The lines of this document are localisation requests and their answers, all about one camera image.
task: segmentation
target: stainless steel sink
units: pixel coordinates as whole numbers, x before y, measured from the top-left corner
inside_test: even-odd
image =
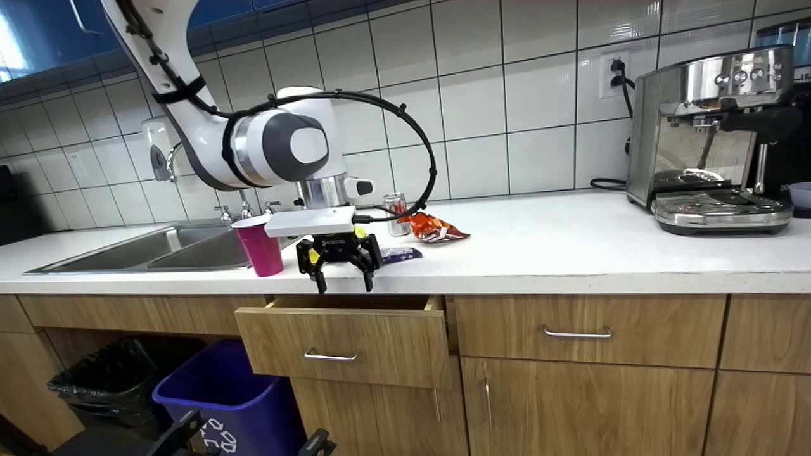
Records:
[[[76,272],[232,272],[247,267],[238,238],[226,226],[167,226],[115,246],[54,260],[29,274]]]

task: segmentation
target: open drawer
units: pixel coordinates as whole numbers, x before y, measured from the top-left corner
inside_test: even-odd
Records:
[[[449,339],[438,298],[425,296],[280,296],[238,310],[250,364],[264,374],[449,386]]]

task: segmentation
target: blue trash bin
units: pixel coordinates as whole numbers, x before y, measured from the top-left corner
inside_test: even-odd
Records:
[[[286,378],[252,374],[239,343],[218,343],[152,393],[172,421],[200,411],[205,449],[232,456],[293,456],[303,428]]]

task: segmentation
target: wood cabinet panel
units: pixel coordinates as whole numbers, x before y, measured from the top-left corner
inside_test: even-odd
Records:
[[[307,434],[326,428],[337,453],[463,456],[459,390],[291,379]]]
[[[264,296],[20,296],[35,328],[238,335],[232,312]]]
[[[466,357],[712,367],[725,296],[459,296]]]
[[[81,430],[68,406],[48,390],[54,372],[35,335],[0,335],[0,414],[48,449]]]
[[[731,296],[725,369],[811,372],[811,296]]]
[[[0,331],[33,331],[14,296],[0,296]]]
[[[706,456],[807,456],[811,378],[720,372]]]
[[[234,319],[255,372],[451,388],[444,310],[422,296],[332,296],[238,310]]]
[[[699,456],[712,372],[463,359],[473,456]]]

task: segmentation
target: electrical outlet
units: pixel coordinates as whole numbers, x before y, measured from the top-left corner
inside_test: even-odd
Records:
[[[599,56],[599,60],[598,60],[598,97],[599,98],[623,98],[623,89],[621,86],[611,86],[611,79],[616,77],[611,72],[612,60],[623,60],[625,72],[629,72],[631,54],[606,54],[606,56]]]

